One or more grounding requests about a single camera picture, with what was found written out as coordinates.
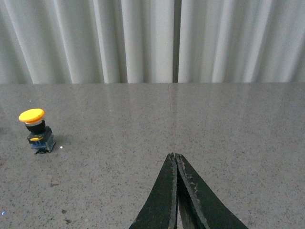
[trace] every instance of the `yellow mushroom button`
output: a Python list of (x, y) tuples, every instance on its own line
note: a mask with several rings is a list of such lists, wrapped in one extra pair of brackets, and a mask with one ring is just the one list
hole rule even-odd
[(19, 121), (24, 123), (35, 123), (40, 121), (43, 116), (44, 116), (44, 110), (39, 108), (34, 108), (21, 113), (19, 116)]

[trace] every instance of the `black metal jaw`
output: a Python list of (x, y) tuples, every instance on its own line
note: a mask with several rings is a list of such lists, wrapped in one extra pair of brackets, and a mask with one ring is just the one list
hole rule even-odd
[(130, 229), (176, 229), (178, 202), (184, 229), (247, 229), (185, 157), (173, 153)]

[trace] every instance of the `curtain fold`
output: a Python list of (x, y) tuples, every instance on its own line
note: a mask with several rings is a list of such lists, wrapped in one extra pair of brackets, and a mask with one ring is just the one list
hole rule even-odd
[(0, 83), (304, 82), (304, 0), (0, 0)]

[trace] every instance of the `white curtain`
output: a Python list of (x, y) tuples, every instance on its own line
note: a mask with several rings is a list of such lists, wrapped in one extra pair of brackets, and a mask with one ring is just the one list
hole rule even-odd
[(0, 83), (305, 81), (305, 0), (0, 0)]

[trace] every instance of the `gray granite countertop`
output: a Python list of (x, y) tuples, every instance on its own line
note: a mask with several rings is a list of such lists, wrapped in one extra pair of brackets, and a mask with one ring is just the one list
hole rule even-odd
[(305, 83), (0, 85), (0, 145), (3, 229), (127, 229), (170, 152), (249, 229), (305, 228)]

